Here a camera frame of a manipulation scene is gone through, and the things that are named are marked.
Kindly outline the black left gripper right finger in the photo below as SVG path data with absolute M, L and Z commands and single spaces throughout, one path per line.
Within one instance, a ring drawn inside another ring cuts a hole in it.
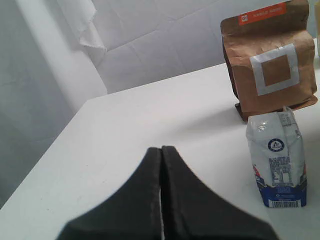
M 210 190 L 173 146 L 163 146 L 161 203 L 167 240 L 270 240 L 272 227 Z

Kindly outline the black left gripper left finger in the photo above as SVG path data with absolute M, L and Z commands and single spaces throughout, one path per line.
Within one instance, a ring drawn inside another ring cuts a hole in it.
M 160 240 L 161 150 L 151 147 L 141 163 L 113 195 L 69 221 L 62 240 Z

